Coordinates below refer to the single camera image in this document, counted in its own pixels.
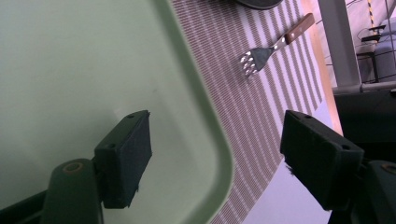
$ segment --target striped placemat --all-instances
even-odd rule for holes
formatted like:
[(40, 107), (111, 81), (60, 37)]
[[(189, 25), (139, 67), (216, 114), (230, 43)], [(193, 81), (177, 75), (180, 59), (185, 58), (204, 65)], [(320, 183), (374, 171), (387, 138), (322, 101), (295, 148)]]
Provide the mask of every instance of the striped placemat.
[(277, 52), (260, 74), (241, 75), (238, 58), (273, 45), (303, 17), (300, 2), (268, 11), (229, 0), (173, 0), (210, 98), (233, 149), (234, 182), (213, 223), (241, 223), (271, 181), (286, 109), (312, 114), (323, 99), (308, 35)]

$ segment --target fork handle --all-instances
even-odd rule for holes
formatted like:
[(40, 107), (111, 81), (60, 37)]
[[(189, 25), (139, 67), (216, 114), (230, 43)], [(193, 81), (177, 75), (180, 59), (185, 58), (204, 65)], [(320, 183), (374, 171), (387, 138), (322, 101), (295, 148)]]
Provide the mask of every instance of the fork handle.
[(286, 43), (290, 44), (291, 42), (293, 42), (314, 23), (314, 15), (312, 13), (306, 14), (297, 24), (295, 24), (285, 33)]

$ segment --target green tray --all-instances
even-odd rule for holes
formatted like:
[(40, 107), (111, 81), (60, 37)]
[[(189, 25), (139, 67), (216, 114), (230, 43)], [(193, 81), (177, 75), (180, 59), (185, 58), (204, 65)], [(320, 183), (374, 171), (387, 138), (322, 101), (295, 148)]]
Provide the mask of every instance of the green tray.
[(105, 209), (105, 222), (217, 213), (233, 156), (168, 1), (2, 1), (0, 15), (0, 208), (147, 109), (153, 156), (131, 207)]

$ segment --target table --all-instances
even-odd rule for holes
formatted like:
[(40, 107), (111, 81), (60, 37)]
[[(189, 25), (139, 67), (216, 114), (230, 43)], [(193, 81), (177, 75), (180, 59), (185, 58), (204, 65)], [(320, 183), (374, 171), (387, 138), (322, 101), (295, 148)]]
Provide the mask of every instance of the table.
[(342, 132), (316, 28), (275, 54), (259, 76), (238, 75), (238, 56), (271, 46), (310, 11), (309, 4), (303, 1), (303, 9), (284, 1), (268, 11), (231, 1), (174, 0), (173, 6), (233, 148), (233, 188), (212, 223), (241, 223), (281, 163), (286, 109), (313, 114), (325, 102), (332, 126)]

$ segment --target fork tines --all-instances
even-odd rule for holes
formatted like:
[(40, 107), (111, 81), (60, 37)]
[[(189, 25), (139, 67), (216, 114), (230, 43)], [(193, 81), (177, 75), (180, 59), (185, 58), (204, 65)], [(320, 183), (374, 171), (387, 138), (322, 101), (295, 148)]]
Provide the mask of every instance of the fork tines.
[(253, 62), (251, 52), (248, 51), (242, 55), (240, 63), (242, 65), (242, 70), (244, 75), (250, 77), (251, 75), (257, 74), (259, 71), (256, 69), (256, 64)]

